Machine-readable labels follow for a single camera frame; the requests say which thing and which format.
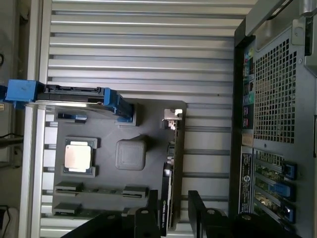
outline cable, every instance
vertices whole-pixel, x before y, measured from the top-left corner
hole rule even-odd
[[[11,221],[11,216],[10,216],[10,213],[9,213],[9,206],[7,206],[7,205],[0,205],[0,207],[5,207],[5,208],[6,208],[6,212],[7,212],[8,217],[9,217],[8,223],[7,223],[6,226],[5,226],[5,229],[4,229],[4,232],[3,232],[3,236],[2,236],[2,238],[4,238],[5,233],[6,233],[6,230],[8,229],[9,223],[10,223],[10,221]]]
[[[15,133],[9,133],[9,134],[0,136],[0,138],[5,138],[5,137],[8,137],[8,136],[10,136],[10,135],[14,135],[14,136],[18,136],[18,137],[23,137],[23,135],[19,135],[19,134],[15,134]]]

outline striped metal background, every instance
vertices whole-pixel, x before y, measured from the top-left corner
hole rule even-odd
[[[188,190],[198,190],[208,207],[228,210],[233,34],[255,2],[44,1],[42,82],[107,86],[124,97],[187,103],[182,222],[171,236],[193,236]],[[52,217],[57,135],[52,115],[45,125],[38,236],[60,237],[84,221]]]

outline sticker label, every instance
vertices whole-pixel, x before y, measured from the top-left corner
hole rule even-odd
[[[239,213],[251,212],[252,154],[242,154],[240,167]]]

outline metal mesh grille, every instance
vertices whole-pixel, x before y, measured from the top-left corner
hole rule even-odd
[[[284,161],[284,158],[281,156],[262,151],[257,151],[257,159],[279,166],[282,166],[282,162]]]
[[[256,61],[255,139],[294,143],[296,55],[286,40]]]

